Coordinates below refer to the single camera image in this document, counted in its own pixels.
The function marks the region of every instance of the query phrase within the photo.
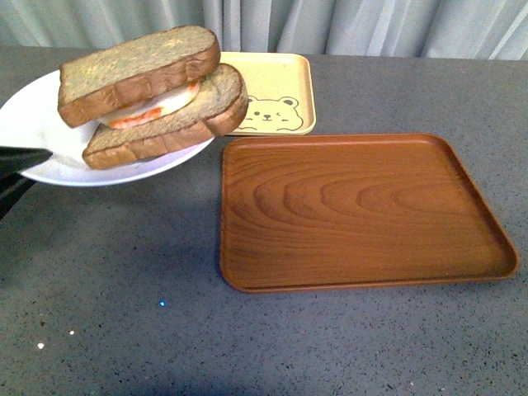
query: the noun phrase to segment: wood grain pattern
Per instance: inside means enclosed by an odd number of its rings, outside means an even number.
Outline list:
[[[433,135],[246,138],[224,151],[220,268],[239,290],[490,281],[517,266]]]

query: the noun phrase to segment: egg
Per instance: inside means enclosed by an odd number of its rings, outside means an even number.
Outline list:
[[[180,110],[195,98],[199,90],[200,82],[192,81],[147,101],[123,106],[103,115],[98,121],[118,130],[141,125]]]

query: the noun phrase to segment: gray curtain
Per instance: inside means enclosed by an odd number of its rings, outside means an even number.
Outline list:
[[[225,51],[528,59],[527,0],[1,0],[0,44],[107,48],[192,24]]]

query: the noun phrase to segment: tray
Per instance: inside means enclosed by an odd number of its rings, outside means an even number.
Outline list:
[[[221,62],[240,71],[250,100],[246,120],[231,134],[300,135],[314,128],[314,92],[306,58],[223,52]]]
[[[248,292],[495,281],[518,257],[431,134],[243,138],[224,150],[220,269]]]

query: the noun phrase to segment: toast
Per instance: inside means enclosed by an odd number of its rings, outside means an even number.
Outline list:
[[[70,127],[171,91],[219,64],[215,34],[179,26],[127,41],[60,66],[58,111]]]
[[[115,130],[99,125],[82,153],[94,169],[170,153],[223,136],[240,125],[248,109],[248,92],[233,66],[220,64],[201,83],[187,106],[146,124]]]

